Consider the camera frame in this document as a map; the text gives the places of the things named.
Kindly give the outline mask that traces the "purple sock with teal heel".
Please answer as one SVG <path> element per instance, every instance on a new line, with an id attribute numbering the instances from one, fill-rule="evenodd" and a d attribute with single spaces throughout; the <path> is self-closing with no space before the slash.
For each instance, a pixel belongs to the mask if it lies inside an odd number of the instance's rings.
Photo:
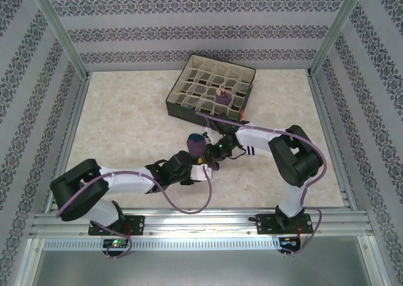
<path id="1" fill-rule="evenodd" d="M 200 134 L 190 134 L 186 141 L 189 154 L 193 158 L 199 158 L 204 155 L 207 150 L 207 143 L 204 136 Z"/>

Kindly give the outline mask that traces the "purple sock with beige toe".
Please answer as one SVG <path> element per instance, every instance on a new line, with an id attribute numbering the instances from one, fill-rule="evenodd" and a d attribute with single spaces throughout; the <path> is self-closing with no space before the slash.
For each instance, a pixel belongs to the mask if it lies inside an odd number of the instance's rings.
<path id="1" fill-rule="evenodd" d="M 217 90 L 215 91 L 216 103 L 228 106 L 231 101 L 232 101 L 232 93 L 230 91 L 226 90 L 225 88 L 217 88 Z"/>

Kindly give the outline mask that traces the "grey fabric divider box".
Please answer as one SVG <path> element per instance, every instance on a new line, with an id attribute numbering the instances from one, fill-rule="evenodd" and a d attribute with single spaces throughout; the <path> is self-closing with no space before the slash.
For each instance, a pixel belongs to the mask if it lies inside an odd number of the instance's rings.
<path id="1" fill-rule="evenodd" d="M 198 113 L 240 122 L 255 76 L 252 67 L 192 54 L 166 98 L 168 115 L 201 126 L 207 123 Z M 228 106 L 215 102 L 217 88 L 232 93 Z"/>

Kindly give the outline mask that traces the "grey metal shelf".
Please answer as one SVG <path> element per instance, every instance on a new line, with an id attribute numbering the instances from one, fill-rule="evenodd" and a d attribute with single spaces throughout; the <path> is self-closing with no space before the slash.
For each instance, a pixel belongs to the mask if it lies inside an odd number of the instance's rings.
<path id="1" fill-rule="evenodd" d="M 30 286 L 386 286 L 367 236 L 314 236 L 294 256 L 277 250 L 44 251 L 28 261 Z"/>

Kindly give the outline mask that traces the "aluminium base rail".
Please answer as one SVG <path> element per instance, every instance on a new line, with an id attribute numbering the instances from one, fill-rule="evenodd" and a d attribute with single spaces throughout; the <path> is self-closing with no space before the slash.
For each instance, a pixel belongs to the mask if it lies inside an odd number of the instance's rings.
<path id="1" fill-rule="evenodd" d="M 169 209 L 125 209 L 128 215 L 145 217 L 144 237 L 246 237 L 257 236 L 256 223 L 248 220 L 256 214 L 272 214 L 273 209 L 207 209 L 195 215 Z M 366 236 L 373 234 L 373 224 L 365 210 L 346 207 L 322 209 L 322 220 L 315 210 L 306 211 L 312 225 L 319 224 L 318 236 Z M 85 238 L 89 221 L 63 222 L 55 213 L 36 214 L 31 238 Z"/>

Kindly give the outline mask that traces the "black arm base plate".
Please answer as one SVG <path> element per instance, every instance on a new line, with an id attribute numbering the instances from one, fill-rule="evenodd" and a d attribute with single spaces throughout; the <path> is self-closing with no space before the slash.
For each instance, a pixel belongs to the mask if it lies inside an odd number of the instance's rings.
<path id="1" fill-rule="evenodd" d="M 293 218 L 276 214 L 258 214 L 256 220 L 258 234 L 296 234 L 298 228 L 302 234 L 312 234 L 313 232 L 309 214 Z"/>
<path id="2" fill-rule="evenodd" d="M 142 215 L 128 215 L 119 219 L 106 229 L 91 221 L 88 229 L 90 236 L 142 236 L 144 232 L 145 217 Z"/>

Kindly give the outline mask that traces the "aluminium side rail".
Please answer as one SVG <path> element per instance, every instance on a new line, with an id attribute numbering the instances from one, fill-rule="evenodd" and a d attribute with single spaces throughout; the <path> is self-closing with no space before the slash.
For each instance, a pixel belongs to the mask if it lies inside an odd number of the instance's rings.
<path id="1" fill-rule="evenodd" d="M 333 171 L 338 181 L 339 189 L 343 197 L 344 206 L 348 207 L 350 210 L 359 210 L 359 207 L 357 206 L 353 195 L 353 191 L 351 189 L 351 185 L 348 179 L 346 169 L 343 164 L 343 160 L 341 158 L 341 154 L 338 149 L 336 138 L 332 131 L 331 121 L 327 114 L 327 110 L 321 92 L 317 85 L 317 81 L 314 76 L 310 75 L 308 69 L 306 69 L 305 71 L 309 87 L 312 93 L 312 97 L 314 99 L 315 107 L 318 112 L 319 121 L 323 129 L 324 138 L 326 140 L 326 145 L 329 151 Z"/>
<path id="2" fill-rule="evenodd" d="M 40 210 L 41 214 L 48 214 L 52 211 L 53 194 L 50 190 L 50 184 L 66 171 L 92 75 L 93 73 L 89 72 L 87 77 L 82 80 L 79 87 L 73 91 L 72 97 L 67 100 L 67 104 L 63 109 L 59 120 L 61 123 L 60 128 L 57 128 L 57 136 L 54 141 L 57 144 L 56 154 L 50 158 L 50 168 L 44 176 L 46 191 L 43 207 Z"/>

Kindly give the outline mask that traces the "aluminium frame post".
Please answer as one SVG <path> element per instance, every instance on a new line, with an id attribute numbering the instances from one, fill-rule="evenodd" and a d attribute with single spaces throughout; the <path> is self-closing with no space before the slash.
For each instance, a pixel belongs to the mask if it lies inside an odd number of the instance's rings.
<path id="1" fill-rule="evenodd" d="M 308 75 L 313 78 L 321 68 L 321 65 L 326 59 L 326 56 L 330 52 L 333 43 L 336 41 L 338 35 L 341 33 L 344 24 L 346 23 L 349 15 L 355 7 L 358 0 L 344 0 L 341 7 L 336 14 L 334 21 L 331 23 L 329 31 L 327 32 L 321 46 L 317 50 L 311 67 L 308 69 Z"/>
<path id="2" fill-rule="evenodd" d="M 66 52 L 75 70 L 79 73 L 79 77 L 81 79 L 87 79 L 89 71 L 86 69 L 79 52 L 75 48 L 67 30 L 64 28 L 52 2 L 50 0 L 35 0 L 35 2 L 38 4 L 38 7 Z"/>

